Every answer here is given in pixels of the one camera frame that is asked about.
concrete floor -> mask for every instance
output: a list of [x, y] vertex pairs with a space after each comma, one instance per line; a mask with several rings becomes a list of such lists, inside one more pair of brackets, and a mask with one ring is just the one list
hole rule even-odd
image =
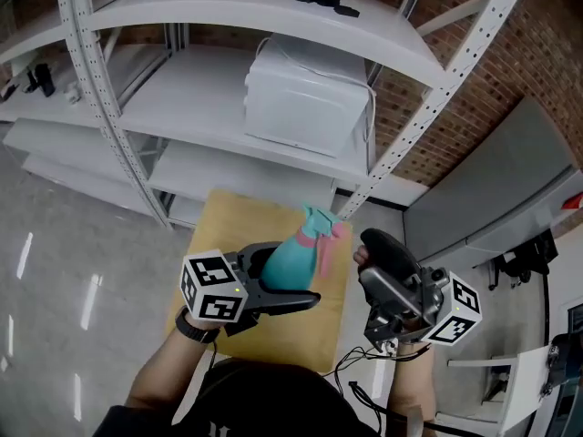
[[[0, 373], [0, 435], [91, 435], [107, 408], [125, 400], [135, 374], [163, 340], [191, 231], [168, 233], [151, 218], [29, 176], [4, 149], [0, 189], [0, 356], [8, 354], [9, 317], [14, 322], [14, 355]], [[365, 204], [352, 223], [355, 248], [357, 236], [370, 226], [403, 239], [402, 216], [394, 210]], [[28, 240], [26, 265], [19, 269]], [[485, 374], [471, 380], [454, 375], [446, 360], [535, 348], [542, 330], [541, 297], [535, 282], [511, 291], [502, 280], [491, 293], [486, 270], [458, 275], [480, 292], [485, 320], [459, 347], [437, 348], [435, 386], [440, 411], [471, 414], [479, 408]], [[369, 348], [363, 336], [368, 305], [356, 280], [353, 265], [339, 358], [357, 344]], [[95, 303], [87, 322], [91, 290]], [[374, 361], [355, 363], [342, 373], [343, 383], [358, 380], [370, 393], [374, 366]], [[379, 402], [386, 401], [394, 365], [386, 367]], [[177, 419], [196, 396], [200, 378], [195, 375]], [[372, 412], [345, 394], [361, 419], [374, 426]]]

forearm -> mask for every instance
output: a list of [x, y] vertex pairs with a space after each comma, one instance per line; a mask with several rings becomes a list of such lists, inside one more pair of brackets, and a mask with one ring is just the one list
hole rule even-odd
[[149, 408], [173, 415], [184, 398], [207, 346], [174, 329], [139, 371], [126, 406]]
[[[423, 347], [424, 344], [399, 345], [398, 355], [411, 354]], [[424, 421], [435, 418], [434, 356], [434, 349], [430, 348], [419, 358], [396, 363], [387, 404], [390, 411], [406, 416], [410, 408], [419, 406]]]

teal spray bottle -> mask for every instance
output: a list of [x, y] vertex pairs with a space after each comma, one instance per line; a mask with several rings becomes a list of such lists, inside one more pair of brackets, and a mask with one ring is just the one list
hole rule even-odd
[[319, 275], [326, 277], [332, 242], [344, 236], [342, 221], [332, 212], [306, 205], [303, 208], [303, 226], [273, 251], [263, 267], [261, 280], [270, 290], [308, 290], [319, 252]]

red brick wall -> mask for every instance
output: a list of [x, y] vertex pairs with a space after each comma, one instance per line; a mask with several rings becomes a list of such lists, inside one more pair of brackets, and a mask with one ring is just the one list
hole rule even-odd
[[[399, 6], [402, 0], [381, 0]], [[467, 0], [419, 0], [411, 16], [420, 25]], [[55, 0], [16, 0], [16, 22], [37, 15]], [[583, 164], [583, 13], [579, 0], [519, 0], [474, 72], [395, 170], [433, 186], [496, 127], [517, 102], [530, 95], [545, 107]], [[471, 18], [425, 38], [443, 62], [459, 46]], [[191, 25], [191, 43], [253, 49], [262, 31]], [[122, 42], [160, 42], [160, 25], [127, 27]], [[378, 94], [376, 146], [382, 154], [420, 103], [423, 86], [385, 69]], [[583, 221], [579, 212], [560, 231]]]

hand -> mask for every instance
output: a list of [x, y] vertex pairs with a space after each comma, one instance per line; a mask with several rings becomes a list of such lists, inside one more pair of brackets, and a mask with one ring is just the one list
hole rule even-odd
[[353, 254], [354, 262], [356, 262], [359, 266], [367, 265], [368, 258], [368, 251], [364, 245], [361, 245]]

